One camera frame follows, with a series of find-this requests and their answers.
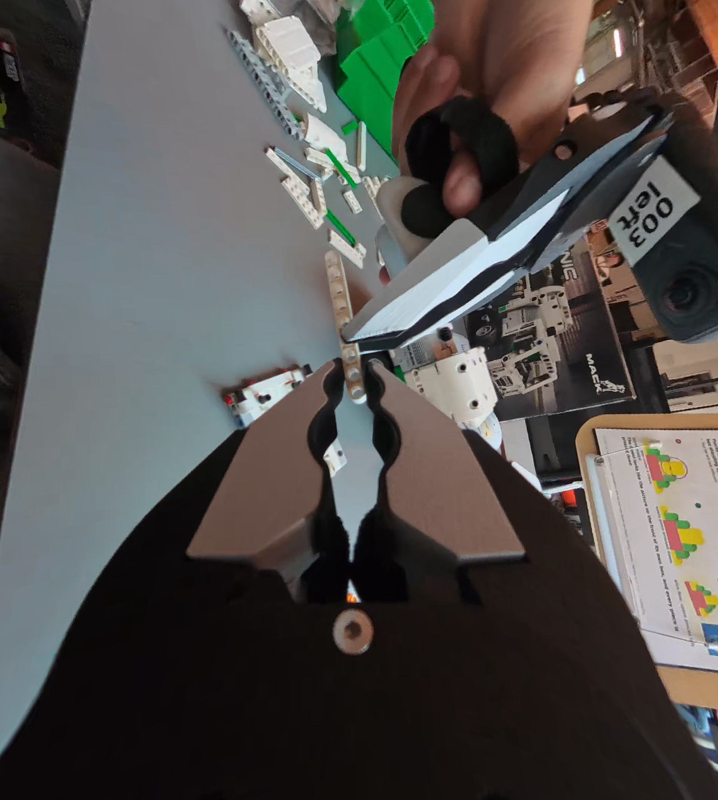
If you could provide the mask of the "white lego truck model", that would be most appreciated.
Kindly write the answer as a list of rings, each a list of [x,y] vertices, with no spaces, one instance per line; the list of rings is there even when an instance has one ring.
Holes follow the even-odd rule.
[[[417,395],[459,427],[478,430],[498,402],[486,350],[452,347],[452,342],[418,341],[391,350],[390,357],[395,374]]]

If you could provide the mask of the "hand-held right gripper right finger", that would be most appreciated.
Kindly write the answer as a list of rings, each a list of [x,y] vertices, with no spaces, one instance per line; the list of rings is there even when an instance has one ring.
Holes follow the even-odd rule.
[[[471,570],[517,563],[525,549],[461,430],[381,361],[364,367],[377,495],[353,551],[363,603],[481,603]]]

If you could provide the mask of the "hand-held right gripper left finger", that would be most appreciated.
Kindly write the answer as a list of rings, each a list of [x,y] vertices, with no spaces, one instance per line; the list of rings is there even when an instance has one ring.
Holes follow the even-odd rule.
[[[325,450],[344,371],[327,361],[253,422],[187,548],[193,559],[274,571],[295,599],[348,599],[350,546]]]

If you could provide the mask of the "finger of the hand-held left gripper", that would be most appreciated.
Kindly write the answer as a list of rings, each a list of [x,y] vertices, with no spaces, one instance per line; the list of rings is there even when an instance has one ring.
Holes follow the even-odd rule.
[[[452,223],[344,326],[343,338],[362,352],[410,343],[540,272],[608,215],[587,187],[514,199],[496,197],[478,219]]]
[[[668,115],[578,117],[513,183],[453,222],[341,330],[415,338],[548,265],[607,216],[662,144]]]

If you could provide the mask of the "long beige lego beam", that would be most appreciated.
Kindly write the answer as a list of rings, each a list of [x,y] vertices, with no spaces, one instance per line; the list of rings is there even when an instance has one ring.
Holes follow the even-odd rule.
[[[324,263],[328,292],[333,305],[340,357],[343,363],[346,391],[353,403],[364,404],[367,400],[367,394],[360,350],[358,345],[347,342],[343,338],[344,326],[353,319],[353,309],[342,256],[335,250],[329,250],[324,256]]]

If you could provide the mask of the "pile of green lego pieces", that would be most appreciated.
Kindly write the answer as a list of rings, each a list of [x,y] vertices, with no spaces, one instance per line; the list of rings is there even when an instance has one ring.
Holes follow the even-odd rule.
[[[400,75],[433,26],[430,1],[349,2],[335,24],[335,92],[390,157]]]

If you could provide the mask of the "person's left hand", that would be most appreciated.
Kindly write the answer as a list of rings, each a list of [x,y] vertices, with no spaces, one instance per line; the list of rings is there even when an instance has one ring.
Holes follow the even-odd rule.
[[[411,175],[418,119],[460,95],[483,99],[511,130],[517,157],[538,162],[560,134],[575,90],[593,1],[434,2],[428,43],[402,69],[391,148]]]

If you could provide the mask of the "black lego set box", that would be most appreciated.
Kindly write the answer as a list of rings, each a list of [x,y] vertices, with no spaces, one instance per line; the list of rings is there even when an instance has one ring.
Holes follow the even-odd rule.
[[[635,398],[601,282],[582,237],[464,316],[469,344],[484,350],[500,421]]]

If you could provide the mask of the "pile of white lego pieces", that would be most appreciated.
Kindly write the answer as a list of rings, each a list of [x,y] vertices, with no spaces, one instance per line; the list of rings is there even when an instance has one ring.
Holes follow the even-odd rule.
[[[303,148],[290,155],[278,145],[264,154],[284,175],[281,185],[314,230],[331,229],[328,242],[350,263],[363,268],[367,251],[330,208],[324,186],[339,183],[340,196],[353,215],[361,215],[358,194],[364,191],[380,219],[392,192],[389,176],[370,175],[366,166],[369,133],[362,121],[352,120],[341,132],[324,120],[327,111],[320,80],[320,48],[298,15],[283,16],[277,2],[240,2],[250,35],[225,30],[225,35],[258,94],[284,134]]]

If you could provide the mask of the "white lego beam red pins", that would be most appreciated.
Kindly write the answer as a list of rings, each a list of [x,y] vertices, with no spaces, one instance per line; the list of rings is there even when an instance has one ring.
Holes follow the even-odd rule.
[[[238,429],[248,428],[254,421],[291,394],[312,374],[310,365],[276,372],[260,381],[245,384],[222,395],[224,404]]]

